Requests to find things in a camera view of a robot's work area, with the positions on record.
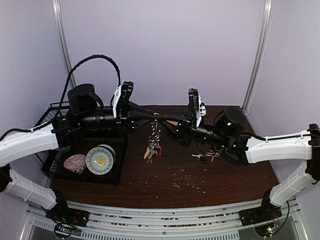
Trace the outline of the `keyring bundle with coloured tags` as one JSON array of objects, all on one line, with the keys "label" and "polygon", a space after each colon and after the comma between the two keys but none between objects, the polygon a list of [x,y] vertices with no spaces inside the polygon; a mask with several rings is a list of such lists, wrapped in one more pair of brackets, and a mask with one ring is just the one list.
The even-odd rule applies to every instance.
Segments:
[{"label": "keyring bundle with coloured tags", "polygon": [[147,141],[148,146],[143,156],[147,164],[153,162],[153,157],[161,158],[162,156],[162,147],[160,145],[161,130],[158,129],[159,113],[156,112],[153,115],[154,120],[151,122],[151,132]]}]

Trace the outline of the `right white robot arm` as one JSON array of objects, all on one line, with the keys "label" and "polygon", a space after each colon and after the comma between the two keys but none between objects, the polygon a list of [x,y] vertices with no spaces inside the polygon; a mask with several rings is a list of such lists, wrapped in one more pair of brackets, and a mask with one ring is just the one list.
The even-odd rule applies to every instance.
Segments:
[{"label": "right white robot arm", "polygon": [[268,220],[287,200],[320,180],[320,127],[278,136],[245,133],[245,117],[234,107],[226,107],[212,124],[189,110],[182,115],[159,115],[158,121],[188,146],[192,140],[221,149],[221,157],[231,165],[245,166],[272,160],[301,160],[284,181],[267,190],[256,210],[259,220]]}]

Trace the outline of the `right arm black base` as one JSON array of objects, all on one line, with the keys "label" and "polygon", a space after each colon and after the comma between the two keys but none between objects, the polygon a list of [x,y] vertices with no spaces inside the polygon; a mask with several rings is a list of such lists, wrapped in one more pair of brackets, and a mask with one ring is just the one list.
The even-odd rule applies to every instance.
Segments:
[{"label": "right arm black base", "polygon": [[254,227],[256,234],[264,239],[271,238],[276,235],[284,227],[290,214],[290,204],[287,200],[287,214],[283,223],[280,225],[280,217],[282,216],[281,207],[270,203],[271,190],[272,189],[270,188],[264,193],[259,207],[241,210],[238,213],[243,227],[261,224],[272,220],[272,223]]}]

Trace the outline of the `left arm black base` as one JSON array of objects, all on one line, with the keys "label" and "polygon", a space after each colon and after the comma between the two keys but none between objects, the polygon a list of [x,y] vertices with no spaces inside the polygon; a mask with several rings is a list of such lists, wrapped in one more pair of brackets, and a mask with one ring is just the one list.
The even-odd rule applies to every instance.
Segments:
[{"label": "left arm black base", "polygon": [[59,190],[53,190],[53,207],[43,208],[45,216],[55,222],[55,230],[68,234],[86,227],[90,213],[86,210],[69,207],[64,195]]}]

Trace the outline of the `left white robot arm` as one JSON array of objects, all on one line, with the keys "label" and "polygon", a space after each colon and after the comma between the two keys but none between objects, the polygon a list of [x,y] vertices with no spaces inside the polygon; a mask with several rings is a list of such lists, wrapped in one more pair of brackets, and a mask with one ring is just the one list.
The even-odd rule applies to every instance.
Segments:
[{"label": "left white robot arm", "polygon": [[[118,85],[110,106],[104,106],[96,95],[93,84],[84,83],[68,90],[73,72],[82,64],[103,59],[112,64]],[[78,62],[68,73],[58,109],[50,121],[30,129],[12,128],[0,138],[0,191],[39,205],[52,212],[61,222],[72,218],[72,211],[63,195],[22,176],[11,167],[11,162],[37,154],[71,146],[93,131],[116,130],[127,133],[138,119],[148,121],[153,112],[130,102],[134,89],[131,81],[121,81],[116,62],[105,55],[94,54]]]}]

